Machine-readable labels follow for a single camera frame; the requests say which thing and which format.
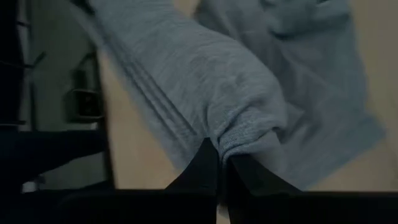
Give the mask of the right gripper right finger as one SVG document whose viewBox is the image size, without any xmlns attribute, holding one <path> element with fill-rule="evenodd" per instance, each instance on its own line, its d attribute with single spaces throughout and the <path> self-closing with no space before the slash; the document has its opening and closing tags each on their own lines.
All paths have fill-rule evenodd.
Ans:
<svg viewBox="0 0 398 224">
<path fill-rule="evenodd" d="M 248 154 L 228 159 L 228 189 L 250 195 L 296 194 L 300 190 Z"/>
</svg>

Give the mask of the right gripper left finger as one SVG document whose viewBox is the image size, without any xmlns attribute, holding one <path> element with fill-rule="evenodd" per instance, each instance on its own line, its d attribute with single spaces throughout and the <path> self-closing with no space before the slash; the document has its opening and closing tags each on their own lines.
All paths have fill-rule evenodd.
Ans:
<svg viewBox="0 0 398 224">
<path fill-rule="evenodd" d="M 167 186 L 175 191 L 216 191 L 219 155 L 209 138 L 205 138 L 186 169 Z"/>
</svg>

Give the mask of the light grey shirt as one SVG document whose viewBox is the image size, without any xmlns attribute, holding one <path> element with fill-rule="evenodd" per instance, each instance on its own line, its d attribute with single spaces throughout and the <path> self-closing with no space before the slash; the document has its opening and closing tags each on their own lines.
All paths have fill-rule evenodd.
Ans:
<svg viewBox="0 0 398 224">
<path fill-rule="evenodd" d="M 304 189 L 382 138 L 347 0 L 88 0 L 86 23 L 171 159 L 209 138 Z"/>
</svg>

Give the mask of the grey power brick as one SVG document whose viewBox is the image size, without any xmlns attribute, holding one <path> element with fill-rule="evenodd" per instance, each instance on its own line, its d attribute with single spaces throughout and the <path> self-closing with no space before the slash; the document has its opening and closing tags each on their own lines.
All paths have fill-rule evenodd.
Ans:
<svg viewBox="0 0 398 224">
<path fill-rule="evenodd" d="M 69 123 L 95 123 L 104 116 L 100 94 L 88 88 L 84 70 L 72 71 L 72 89 L 63 97 L 65 119 Z"/>
</svg>

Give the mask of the black aluminium table frame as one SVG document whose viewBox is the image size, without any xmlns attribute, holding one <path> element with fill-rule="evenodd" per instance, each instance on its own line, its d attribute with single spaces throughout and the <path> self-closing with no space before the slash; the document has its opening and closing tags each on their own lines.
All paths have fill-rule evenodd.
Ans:
<svg viewBox="0 0 398 224">
<path fill-rule="evenodd" d="M 70 14 L 84 0 L 0 0 L 0 197 L 40 189 L 113 189 L 97 49 Z M 64 94 L 84 70 L 104 116 L 69 123 Z"/>
</svg>

